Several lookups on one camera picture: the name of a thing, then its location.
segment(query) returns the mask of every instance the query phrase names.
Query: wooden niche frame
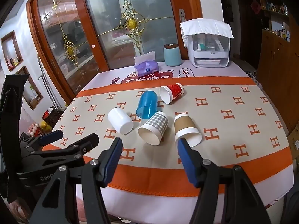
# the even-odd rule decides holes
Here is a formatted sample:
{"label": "wooden niche frame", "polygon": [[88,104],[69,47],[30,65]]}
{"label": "wooden niche frame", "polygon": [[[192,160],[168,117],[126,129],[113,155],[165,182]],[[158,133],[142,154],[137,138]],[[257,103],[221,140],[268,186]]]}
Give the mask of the wooden niche frame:
{"label": "wooden niche frame", "polygon": [[[12,39],[13,40],[13,46],[14,46],[14,49],[16,51],[16,55],[18,57],[18,64],[14,65],[13,62],[10,62],[12,64],[12,67],[9,66],[9,63],[7,61],[7,54],[4,52],[4,49],[3,49],[3,44],[6,40],[8,39]],[[4,58],[5,58],[5,61],[6,61],[6,64],[7,64],[7,67],[9,69],[9,71],[12,71],[13,69],[15,69],[19,64],[21,64],[23,62],[23,58],[22,58],[22,55],[20,53],[20,50],[19,50],[19,47],[18,47],[18,43],[17,43],[17,40],[16,40],[16,34],[15,34],[15,31],[11,31],[10,33],[8,33],[7,35],[5,35],[2,39],[1,39],[1,46],[2,46],[2,50],[3,50],[3,54],[4,54]]]}
{"label": "wooden niche frame", "polygon": [[[19,71],[17,71],[16,74],[29,74],[27,67],[23,66]],[[28,81],[30,83],[30,85],[32,86],[32,88],[34,89],[34,91],[37,93],[37,95],[39,96],[39,99],[36,100],[36,98],[34,100],[31,101],[31,103],[29,102],[29,100],[27,98],[25,98],[24,94],[23,94],[23,98],[25,99],[25,101],[27,102],[27,104],[29,105],[29,107],[34,110],[36,108],[36,106],[39,104],[39,102],[42,100],[43,96],[40,93],[40,91],[37,89],[35,83],[33,82],[30,74],[29,74],[29,78]]]}

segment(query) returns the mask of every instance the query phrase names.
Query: wooden cabinet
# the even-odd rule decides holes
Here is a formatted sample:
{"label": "wooden cabinet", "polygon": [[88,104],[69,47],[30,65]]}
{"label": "wooden cabinet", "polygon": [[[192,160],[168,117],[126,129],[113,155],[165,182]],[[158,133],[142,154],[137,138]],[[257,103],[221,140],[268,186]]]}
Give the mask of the wooden cabinet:
{"label": "wooden cabinet", "polygon": [[299,46],[295,29],[291,42],[263,31],[257,80],[272,100],[289,131],[299,121]]}

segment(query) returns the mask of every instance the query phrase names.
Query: paper cup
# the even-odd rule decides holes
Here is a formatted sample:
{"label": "paper cup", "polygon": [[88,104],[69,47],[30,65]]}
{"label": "paper cup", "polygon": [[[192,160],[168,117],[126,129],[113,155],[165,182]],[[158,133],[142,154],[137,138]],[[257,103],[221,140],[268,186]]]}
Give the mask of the paper cup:
{"label": "paper cup", "polygon": [[182,137],[186,139],[190,147],[201,142],[202,135],[188,114],[179,114],[174,118],[174,131],[176,143]]}
{"label": "paper cup", "polygon": [[110,110],[108,120],[114,129],[122,135],[129,133],[134,126],[132,119],[119,107]]}
{"label": "paper cup", "polygon": [[161,86],[159,89],[160,97],[164,103],[170,104],[174,99],[179,98],[184,93],[181,84],[176,83],[169,86]]}
{"label": "paper cup", "polygon": [[148,144],[158,146],[168,126],[165,113],[156,112],[143,126],[138,128],[138,134]]}

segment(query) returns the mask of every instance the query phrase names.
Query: transparent cabinet door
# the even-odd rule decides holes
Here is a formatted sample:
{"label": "transparent cabinet door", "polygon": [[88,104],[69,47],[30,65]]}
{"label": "transparent cabinet door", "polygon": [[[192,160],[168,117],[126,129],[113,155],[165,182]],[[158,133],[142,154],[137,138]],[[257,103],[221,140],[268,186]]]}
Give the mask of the transparent cabinet door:
{"label": "transparent cabinet door", "polygon": [[77,95],[98,74],[99,67],[83,31],[74,0],[38,0],[50,49],[71,89]]}
{"label": "transparent cabinet door", "polygon": [[151,51],[164,61],[164,45],[178,43],[170,0],[85,1],[110,69]]}

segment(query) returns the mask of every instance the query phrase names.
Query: white cloth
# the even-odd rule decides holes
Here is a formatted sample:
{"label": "white cloth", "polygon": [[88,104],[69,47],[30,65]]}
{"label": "white cloth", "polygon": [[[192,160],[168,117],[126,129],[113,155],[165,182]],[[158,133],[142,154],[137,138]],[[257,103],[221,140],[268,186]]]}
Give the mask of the white cloth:
{"label": "white cloth", "polygon": [[233,33],[231,27],[221,21],[206,18],[197,18],[180,23],[182,38],[185,48],[188,45],[188,35],[196,34],[210,34],[221,35],[227,38],[233,39]]}

